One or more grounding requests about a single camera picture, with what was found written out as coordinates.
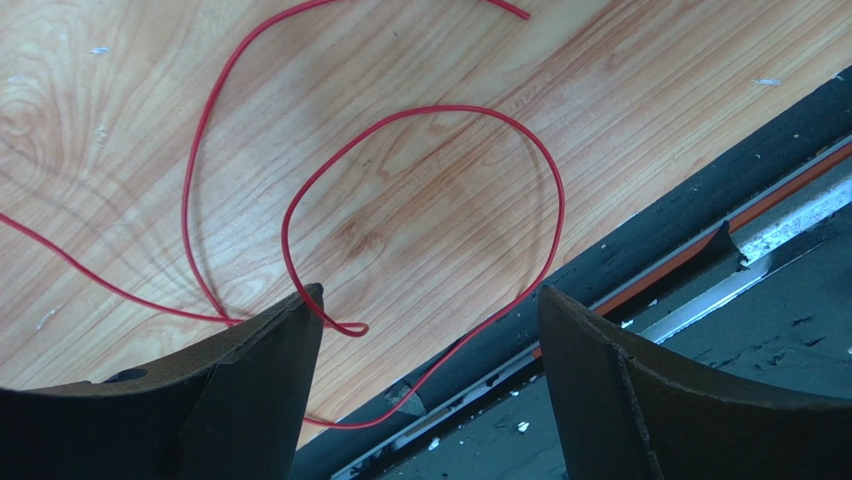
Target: light wood tabletop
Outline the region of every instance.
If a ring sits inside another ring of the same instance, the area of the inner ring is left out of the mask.
[[[6,2],[0,211],[139,296],[213,314],[180,240],[189,145],[231,51],[296,3]],[[229,314],[293,291],[288,203],[398,110],[488,106],[544,141],[567,194],[555,268],[852,64],[846,0],[517,4],[531,20],[477,0],[347,0],[249,48],[191,204]],[[493,119],[411,118],[348,154],[296,211],[293,252],[333,317],[372,330],[326,332],[309,412],[343,417],[514,298],[545,260],[556,207],[540,154]],[[223,328],[123,301],[5,226],[0,285],[5,387],[102,381]],[[318,433],[303,428],[302,443]]]

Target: wood grain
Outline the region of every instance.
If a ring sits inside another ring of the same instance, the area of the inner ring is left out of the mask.
[[[212,313],[177,228],[189,142],[227,55],[295,3],[6,2],[0,210],[128,290]],[[400,109],[486,105],[536,132],[568,195],[561,265],[852,64],[845,0],[518,4],[531,21],[475,0],[341,2],[250,48],[192,203],[229,312],[290,293],[279,231],[295,190]],[[372,333],[326,334],[310,412],[344,416],[516,295],[546,256],[550,182],[519,134],[468,114],[399,122],[334,167],[296,212],[295,261],[332,316]],[[0,232],[5,387],[100,381],[220,328],[121,301]]]

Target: wooden table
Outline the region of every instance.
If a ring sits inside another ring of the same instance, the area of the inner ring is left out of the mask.
[[[0,211],[123,288],[212,313],[180,245],[189,142],[230,52],[295,3],[7,2]],[[293,290],[287,204],[383,116],[468,103],[523,121],[567,190],[558,266],[852,64],[846,0],[518,4],[532,20],[476,0],[346,1],[250,48],[192,200],[231,315]],[[546,256],[551,182],[528,141],[471,114],[399,122],[334,167],[296,212],[295,261],[330,314],[372,332],[326,334],[309,411],[341,418],[517,295]],[[7,227],[0,266],[5,387],[100,381],[222,328],[123,301]]]

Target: wooden surface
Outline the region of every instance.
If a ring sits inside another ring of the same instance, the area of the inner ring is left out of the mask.
[[[126,289],[212,313],[180,247],[189,142],[227,55],[294,3],[6,2],[0,211]],[[475,0],[346,1],[251,47],[192,204],[229,312],[292,290],[279,231],[295,190],[400,109],[486,105],[536,132],[567,190],[561,265],[852,64],[846,0],[518,4],[531,21]],[[326,333],[310,412],[344,416],[516,295],[554,198],[531,145],[473,115],[406,120],[347,155],[296,212],[295,261],[333,316],[372,332]],[[6,227],[0,267],[6,387],[100,381],[220,329],[122,301]]]

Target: red cable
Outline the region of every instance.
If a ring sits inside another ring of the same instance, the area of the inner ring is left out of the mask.
[[[186,177],[184,179],[183,194],[182,194],[182,197],[181,197],[181,236],[182,236],[182,239],[183,239],[184,252],[186,253],[186,257],[187,257],[187,261],[189,262],[190,269],[192,270],[192,273],[195,276],[196,281],[198,282],[199,286],[201,287],[201,290],[204,292],[204,295],[207,297],[207,299],[213,305],[213,308],[216,310],[216,312],[219,314],[219,317],[212,317],[212,316],[207,316],[207,315],[199,315],[199,314],[195,314],[195,313],[185,312],[185,311],[165,307],[163,305],[159,305],[159,304],[144,300],[142,298],[139,298],[139,297],[137,297],[137,296],[135,296],[131,293],[128,293],[128,292],[116,287],[115,285],[109,283],[108,281],[104,280],[103,278],[99,277],[98,275],[96,275],[95,273],[93,273],[92,271],[87,269],[85,266],[80,264],[77,260],[75,260],[73,257],[71,257],[71,255],[66,253],[64,250],[62,250],[61,248],[56,246],[54,243],[47,240],[45,237],[43,237],[42,235],[38,234],[37,232],[35,232],[33,230],[21,225],[20,223],[12,220],[11,218],[9,218],[8,216],[6,216],[3,213],[0,213],[0,222],[3,222],[5,224],[11,226],[16,231],[18,231],[18,232],[26,235],[27,237],[39,242],[43,246],[45,246],[48,249],[50,249],[51,251],[53,251],[57,256],[59,256],[62,260],[67,262],[69,265],[71,265],[72,267],[74,267],[75,269],[80,271],[86,277],[88,277],[92,281],[96,282],[97,284],[101,285],[102,287],[106,288],[110,292],[115,293],[116,295],[119,295],[120,297],[122,297],[126,300],[135,302],[135,303],[142,305],[144,307],[151,308],[151,309],[163,312],[163,313],[177,315],[177,316],[181,316],[181,317],[185,317],[185,318],[191,318],[191,319],[195,319],[195,320],[222,322],[222,323],[228,324],[229,326],[232,326],[235,323],[241,321],[241,320],[237,320],[237,319],[233,319],[233,318],[228,317],[227,313],[225,312],[224,307],[218,301],[216,296],[213,294],[212,290],[208,287],[203,276],[201,275],[201,272],[198,268],[198,265],[195,262],[195,258],[194,258],[193,253],[192,253],[192,245],[191,245],[190,236],[189,236],[189,198],[190,198],[190,191],[191,191],[191,186],[192,186],[192,177],[193,177],[193,173],[194,173],[194,169],[195,169],[195,164],[196,164],[196,161],[197,161],[197,158],[198,158],[198,152],[199,152],[199,149],[200,149],[200,146],[201,146],[201,141],[202,141],[202,138],[204,136],[204,131],[207,127],[207,124],[209,123],[210,116],[213,112],[213,107],[215,106],[216,101],[217,101],[217,99],[218,99],[218,97],[219,97],[219,95],[222,91],[222,88],[225,85],[225,81],[227,80],[228,76],[230,75],[230,73],[233,70],[234,66],[236,65],[237,61],[242,56],[242,54],[245,52],[245,50],[249,47],[249,45],[251,45],[251,43],[255,39],[257,39],[257,37],[259,37],[263,32],[265,32],[267,29],[269,29],[273,25],[275,25],[275,24],[277,24],[277,23],[279,23],[279,22],[281,22],[281,21],[283,21],[287,18],[290,18],[294,15],[297,15],[299,13],[305,12],[307,10],[310,10],[310,9],[313,9],[313,8],[316,8],[316,7],[325,5],[325,4],[333,3],[335,1],[339,1],[339,0],[312,0],[312,1],[309,1],[309,2],[306,2],[306,3],[303,3],[301,5],[297,5],[295,7],[289,8],[289,9],[283,11],[283,12],[280,12],[280,13],[270,17],[269,19],[267,19],[266,21],[264,21],[263,23],[258,25],[254,30],[252,30],[243,39],[243,41],[240,43],[240,45],[237,47],[237,49],[234,51],[234,53],[231,54],[231,57],[228,59],[227,63],[225,64],[225,67],[222,69],[222,73],[219,75],[219,78],[216,80],[216,83],[213,86],[213,90],[210,93],[210,96],[209,96],[207,103],[204,107],[204,110],[202,112],[201,119],[199,120],[198,128],[196,129],[196,132],[195,132],[195,138],[193,140],[192,147],[190,149],[189,161],[187,162]],[[526,20],[526,19],[530,18],[529,13],[521,10],[520,8],[518,8],[514,5],[511,5],[507,2],[505,2],[504,0],[485,0],[485,1],[492,3],[492,4],[502,8],[504,10],[507,10],[507,11],[513,13],[514,15],[517,15],[518,17],[520,17],[522,19]],[[395,122],[397,120],[407,118],[407,117],[411,117],[411,116],[414,116],[414,115],[423,115],[423,114],[439,113],[439,112],[470,112],[470,113],[478,113],[478,114],[482,114],[482,115],[488,115],[490,117],[496,118],[498,120],[501,120],[501,121],[509,124],[510,126],[515,128],[516,130],[520,131],[527,138],[529,138],[536,145],[536,147],[541,151],[542,155],[544,156],[545,160],[548,163],[548,166],[551,169],[551,172],[553,173],[553,177],[554,177],[554,180],[556,182],[557,194],[558,194],[558,197],[559,197],[559,204],[558,204],[558,210],[559,210],[558,215],[559,216],[557,218],[556,231],[554,232],[553,243],[551,245],[551,249],[550,249],[550,253],[549,253],[548,258],[547,258],[547,262],[545,263],[544,268],[542,268],[539,275],[536,277],[536,279],[533,281],[533,283],[530,284],[529,287],[527,287],[515,300],[513,300],[511,303],[509,303],[505,307],[501,308],[495,314],[488,317],[488,319],[486,319],[484,322],[480,323],[476,328],[474,328],[467,335],[465,335],[464,338],[461,341],[459,341],[453,348],[451,348],[449,351],[447,351],[447,353],[445,353],[434,365],[432,365],[432,367],[430,367],[427,370],[427,372],[423,375],[423,377],[420,378],[420,380],[411,388],[411,390],[402,398],[402,400],[397,402],[396,405],[394,405],[384,415],[380,416],[379,418],[377,418],[375,420],[369,421],[369,422],[346,424],[346,425],[339,425],[339,424],[335,424],[335,423],[331,423],[331,422],[319,421],[319,420],[314,420],[314,419],[305,417],[305,422],[307,422],[309,424],[317,425],[317,426],[321,426],[321,427],[326,427],[326,428],[335,428],[335,429],[341,429],[341,430],[354,430],[354,429],[372,427],[372,426],[378,425],[379,423],[388,419],[391,415],[396,413],[402,407],[402,405],[405,404],[405,402],[408,401],[417,392],[417,390],[429,379],[429,377],[432,376],[432,374],[438,368],[440,368],[444,363],[446,363],[447,360],[449,360],[450,357],[452,357],[456,352],[458,352],[459,349],[464,347],[464,345],[466,345],[473,337],[475,337],[480,332],[482,332],[485,328],[487,328],[488,326],[493,324],[497,319],[503,317],[510,310],[515,308],[521,302],[521,300],[523,298],[525,298],[536,287],[538,287],[538,285],[544,279],[545,275],[547,275],[548,270],[550,269],[550,267],[553,264],[553,260],[556,256],[556,251],[557,251],[558,246],[559,246],[559,238],[561,237],[561,233],[562,233],[563,218],[565,216],[565,192],[564,192],[563,187],[562,187],[562,179],[559,175],[558,166],[556,165],[556,162],[554,161],[553,157],[551,156],[551,154],[547,150],[547,148],[544,146],[542,141],[538,137],[536,137],[535,134],[533,134],[529,129],[527,129],[523,124],[518,122],[517,120],[515,120],[515,119],[513,119],[513,118],[511,118],[507,115],[504,115],[500,112],[497,112],[495,110],[485,108],[485,107],[476,107],[476,106],[470,106],[470,105],[436,105],[436,106],[431,106],[431,107],[420,107],[420,108],[413,108],[413,109],[410,109],[410,110],[405,110],[405,111],[396,113],[394,115],[391,115],[391,116],[389,116],[385,119],[382,119],[382,120],[378,121],[377,123],[373,124],[370,128],[368,128],[363,133],[358,135],[355,139],[353,139],[352,141],[347,143],[346,146],[344,146],[340,151],[338,151],[334,156],[332,156],[328,161],[326,161],[308,179],[308,181],[299,189],[298,193],[293,198],[293,201],[290,203],[290,206],[287,208],[287,213],[284,216],[284,221],[283,221],[282,226],[281,226],[281,246],[282,246],[282,251],[283,251],[283,254],[284,254],[284,262],[287,265],[287,271],[290,274],[290,277],[293,280],[293,283],[296,286],[296,289],[299,292],[299,295],[307,303],[307,305],[311,308],[311,310],[317,316],[319,316],[320,318],[323,319],[323,321],[325,322],[325,325],[327,327],[333,328],[333,329],[337,330],[338,332],[340,332],[344,335],[351,336],[351,337],[361,337],[361,336],[364,336],[367,333],[367,331],[369,330],[369,327],[364,323],[337,323],[337,322],[335,322],[332,318],[330,318],[322,310],[322,308],[320,308],[319,305],[316,304],[316,302],[313,301],[313,299],[308,294],[307,290],[305,289],[304,285],[302,284],[301,280],[299,279],[299,277],[296,273],[295,267],[293,265],[293,260],[291,258],[290,246],[289,246],[289,228],[290,228],[290,222],[291,222],[291,219],[292,219],[292,215],[293,215],[293,212],[295,211],[296,206],[298,205],[299,201],[302,199],[302,197],[305,195],[305,193],[311,188],[311,186],[313,186],[313,184],[329,168],[331,168],[332,165],[334,165],[347,152],[349,152],[356,145],[358,145],[359,143],[364,141],[367,137],[369,137],[370,135],[372,135],[373,133],[375,133],[376,131],[378,131],[382,127],[384,127],[384,126],[386,126],[386,125],[388,125],[392,122]],[[352,329],[353,327],[357,327],[357,328],[359,328],[359,330],[353,330]]]

